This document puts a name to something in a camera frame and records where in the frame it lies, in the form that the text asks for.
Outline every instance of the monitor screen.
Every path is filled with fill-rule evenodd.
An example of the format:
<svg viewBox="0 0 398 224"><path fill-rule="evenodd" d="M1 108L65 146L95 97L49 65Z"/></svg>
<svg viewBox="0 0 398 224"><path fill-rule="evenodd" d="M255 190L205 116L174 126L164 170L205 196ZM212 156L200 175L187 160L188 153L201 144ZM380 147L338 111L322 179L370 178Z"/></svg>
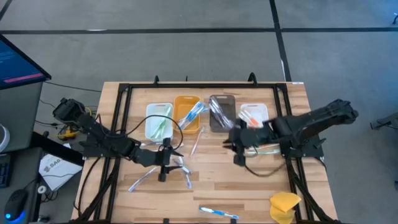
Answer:
<svg viewBox="0 0 398 224"><path fill-rule="evenodd" d="M0 35L0 90L43 82L51 76Z"/></svg>

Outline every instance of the floor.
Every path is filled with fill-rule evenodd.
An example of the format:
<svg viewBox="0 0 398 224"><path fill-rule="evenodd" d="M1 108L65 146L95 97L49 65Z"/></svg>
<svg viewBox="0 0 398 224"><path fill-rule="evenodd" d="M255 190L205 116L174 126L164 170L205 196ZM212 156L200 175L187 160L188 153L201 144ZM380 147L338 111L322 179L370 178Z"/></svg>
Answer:
<svg viewBox="0 0 398 224"><path fill-rule="evenodd" d="M359 111L357 121L321 134L327 138L323 149L337 214L347 223L396 223L397 133L373 131L369 122L398 111L398 30L367 29L393 27L396 1L277 0L286 57L274 32L131 34L131 29L274 28L270 2L0 0L0 8L8 6L4 16L0 12L0 32L48 71L52 82L64 85L100 90L105 81L149 81L155 75L164 81L186 76L241 81L254 72L259 81L305 82L312 108L350 100ZM103 29L113 34L80 32ZM97 105L100 94L44 84L42 100L56 105L62 97ZM52 122L51 111L41 104L37 119ZM40 213L66 222L79 179L72 178Z"/></svg>

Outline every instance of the blue light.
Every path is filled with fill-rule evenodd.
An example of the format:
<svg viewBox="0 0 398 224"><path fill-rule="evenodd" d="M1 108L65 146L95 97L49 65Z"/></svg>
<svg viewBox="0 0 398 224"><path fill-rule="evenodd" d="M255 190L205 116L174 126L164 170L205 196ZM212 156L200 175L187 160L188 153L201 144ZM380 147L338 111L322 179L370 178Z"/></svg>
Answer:
<svg viewBox="0 0 398 224"><path fill-rule="evenodd" d="M8 220L7 222L8 222L8 223L19 223L19 222L22 221L24 218L25 218L25 210L22 211L22 213L19 215L18 218L16 218L16 219L13 220L13 221Z"/></svg>

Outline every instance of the orange tray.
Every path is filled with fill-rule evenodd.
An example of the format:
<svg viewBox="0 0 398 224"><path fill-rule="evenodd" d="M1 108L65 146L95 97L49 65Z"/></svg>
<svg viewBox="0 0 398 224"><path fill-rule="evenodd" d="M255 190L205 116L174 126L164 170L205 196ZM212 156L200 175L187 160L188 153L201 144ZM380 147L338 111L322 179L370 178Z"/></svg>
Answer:
<svg viewBox="0 0 398 224"><path fill-rule="evenodd" d="M199 96L176 96L174 98L173 120L178 121L184 118L189 111L200 101ZM184 134L195 134L200 128L200 115L198 115L184 130ZM173 123L173 129L176 131L178 127Z"/></svg>

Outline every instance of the wooden table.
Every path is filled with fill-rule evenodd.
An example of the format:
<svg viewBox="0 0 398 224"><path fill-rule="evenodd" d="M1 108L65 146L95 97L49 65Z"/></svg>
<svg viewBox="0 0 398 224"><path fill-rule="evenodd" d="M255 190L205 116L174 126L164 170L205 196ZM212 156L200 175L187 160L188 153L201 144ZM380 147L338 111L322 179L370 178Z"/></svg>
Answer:
<svg viewBox="0 0 398 224"><path fill-rule="evenodd" d="M115 99L119 82L106 82L99 101L98 113L101 114L103 124L110 128ZM295 115L310 111L305 87L302 83L287 83L292 112ZM146 116L146 106L150 103L173 103L177 95L197 95L208 103L210 95L229 94L236 99L236 111L239 112L243 103L264 103L267 105L269 117L277 116L274 94L268 89L222 89L222 88L140 88L132 92L127 131L136 126ZM282 93L280 93L283 113L286 114ZM123 106L119 114L119 129ZM289 179L286 168L268 178L260 178L250 174L242 167L233 164L233 152L221 147L221 142L227 138L227 133L212 133L209 126L209 114L201 116L201 125L205 127L196 154L188 155L197 138L197 134L184 135L184 147L179 152L186 156L185 163L193 174L191 181L193 188L188 189L180 170L175 170L167 176L166 182L158 182L158 172L152 173L138 188L129 193L128 188L151 167L144 168L139 164L122 160L118 177L116 198L114 201L113 223L162 223L163 218L169 218L172 223L229 223L228 218L199 212L198 207L204 206L239 215L238 223L274 223L269 215L269 198L276 192L290 192ZM144 126L140 126L130 137L142 142L148 142L144 137ZM179 132L174 132L174 143L180 140ZM81 182L95 159L85 162ZM98 192L101 172L101 159L88 178L83 193L82 207L86 208ZM257 172L270 172L284 159L279 155L260 155L247 159L249 167ZM315 200L326 214L337 218L325 168L313 158L304 158L304 169L308 188ZM103 200L101 218L105 217L108 193ZM306 218L303 203L302 216Z"/></svg>

